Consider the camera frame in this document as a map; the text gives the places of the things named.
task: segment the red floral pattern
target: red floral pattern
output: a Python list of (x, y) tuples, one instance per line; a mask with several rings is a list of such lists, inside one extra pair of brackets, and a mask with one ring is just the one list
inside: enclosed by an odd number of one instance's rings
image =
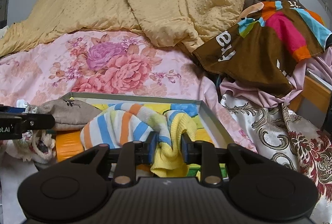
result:
[(288, 132), (300, 162), (300, 172), (317, 186), (320, 196), (332, 201), (332, 146), (330, 139), (317, 131), (318, 138), (308, 140), (302, 133)]
[(73, 38), (67, 43), (70, 55), (74, 57), (66, 71), (53, 71), (60, 79), (75, 80), (74, 92), (129, 93), (146, 95), (148, 87), (144, 83), (151, 79), (162, 86), (163, 78), (170, 83), (181, 79), (179, 73), (152, 72), (162, 62), (157, 49), (146, 46), (137, 35), (124, 36), (120, 42), (112, 42), (108, 34), (101, 38), (91, 37), (86, 43), (83, 38)]

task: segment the colorful cloth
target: colorful cloth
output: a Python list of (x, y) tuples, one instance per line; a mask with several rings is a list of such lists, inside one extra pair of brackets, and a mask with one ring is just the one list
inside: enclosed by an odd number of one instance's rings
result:
[(83, 128), (81, 141), (85, 149), (101, 143), (114, 149), (133, 140), (145, 141), (151, 131), (158, 133), (151, 172), (159, 177), (186, 176), (181, 135), (186, 132), (195, 140), (196, 124), (183, 110), (160, 114), (136, 103), (111, 105)]
[(287, 77), (297, 63), (322, 54), (331, 34), (321, 17), (295, 2), (262, 2), (193, 54), (206, 70), (281, 98), (293, 89)]
[(327, 83), (332, 84), (331, 65), (332, 47), (327, 48), (325, 52), (319, 56), (298, 63), (293, 71), (293, 75), (287, 77), (288, 81), (293, 85), (293, 90), (283, 98), (277, 98), (258, 88), (245, 86), (239, 81), (233, 82), (228, 78), (222, 80), (219, 88), (221, 95), (226, 93), (226, 91), (232, 91), (234, 97), (243, 96), (263, 108), (274, 108), (278, 106), (279, 103), (283, 102), (288, 105), (302, 92), (306, 69), (309, 69), (313, 74), (322, 78)]
[[(95, 107), (101, 109), (101, 110), (106, 110), (111, 104), (94, 104)], [(169, 110), (182, 110), (186, 112), (192, 120), (196, 123), (196, 140), (204, 140), (206, 142), (213, 143), (210, 135), (208, 132), (205, 130), (202, 122), (200, 121), (200, 118), (198, 116), (198, 109), (197, 106), (194, 104), (155, 104), (155, 103), (147, 103), (144, 104), (143, 106), (150, 108), (157, 113), (160, 114), (165, 114)], [(224, 164), (220, 164), (220, 170), (222, 172), (223, 177), (227, 177), (227, 172)], [(189, 171), (187, 173), (187, 176), (197, 176), (200, 178), (200, 165), (196, 164), (190, 164), (189, 165)]]

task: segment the bed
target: bed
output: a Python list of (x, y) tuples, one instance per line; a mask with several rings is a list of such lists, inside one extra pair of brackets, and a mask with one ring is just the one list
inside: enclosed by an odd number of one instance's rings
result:
[[(40, 105), (70, 91), (200, 99), (237, 144), (300, 170), (301, 159), (287, 136), (318, 129), (291, 110), (296, 112), (302, 98), (308, 98), (326, 112), (331, 92), (305, 77), (290, 110), (264, 109), (230, 94), (218, 101), (218, 87), (191, 55), (249, 6), (278, 0), (165, 1), (38, 0), (29, 18), (11, 26), (0, 40), (0, 103)], [(266, 130), (272, 121), (274, 129)], [(313, 219), (331, 222), (330, 185), (317, 180), (324, 191)]]

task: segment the pink fabric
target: pink fabric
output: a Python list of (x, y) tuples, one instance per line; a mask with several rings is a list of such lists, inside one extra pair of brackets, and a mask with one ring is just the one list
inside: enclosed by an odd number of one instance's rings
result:
[(307, 69), (332, 85), (332, 47), (322, 55), (312, 58), (307, 63)]
[(303, 90), (306, 69), (332, 85), (332, 47), (320, 56), (302, 60), (297, 64), (293, 75), (287, 77), (294, 89), (283, 98), (276, 98), (258, 88), (246, 87), (238, 81), (230, 82), (227, 78), (220, 84), (220, 92), (223, 95), (226, 91), (231, 91), (234, 97), (244, 96), (263, 108), (274, 108), (282, 102), (289, 104)]
[(290, 54), (297, 49), (306, 45), (305, 38), (296, 29), (294, 24), (282, 12), (272, 15), (266, 22), (265, 26), (275, 30), (277, 36), (286, 45)]
[(243, 96), (263, 108), (274, 108), (282, 102), (289, 104), (289, 102), (303, 90), (306, 61), (307, 59), (298, 63), (293, 75), (291, 77), (287, 77), (295, 89), (283, 98), (277, 98), (262, 90), (259, 90), (258, 88), (246, 87), (239, 81), (230, 82), (227, 78), (223, 79), (220, 84), (221, 95), (223, 95), (226, 91), (231, 91), (233, 92), (234, 97)]
[(176, 47), (156, 49), (126, 31), (80, 31), (0, 60), (2, 104), (39, 105), (70, 91), (202, 99), (236, 143), (256, 151), (213, 82)]

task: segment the metal tray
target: metal tray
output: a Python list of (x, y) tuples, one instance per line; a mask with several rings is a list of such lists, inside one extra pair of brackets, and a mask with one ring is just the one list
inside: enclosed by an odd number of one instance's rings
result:
[(213, 112), (202, 100), (165, 98), (165, 97), (148, 97), (148, 96), (130, 96), (115, 94), (99, 94), (99, 93), (76, 93), (70, 92), (61, 97), (61, 99), (74, 98), (89, 104), (115, 104), (123, 102), (144, 103), (169, 103), (169, 104), (196, 104), (198, 115), (205, 128), (210, 135), (215, 146), (218, 148), (226, 148), (227, 144), (234, 143), (232, 137), (226, 131), (221, 122), (215, 117)]

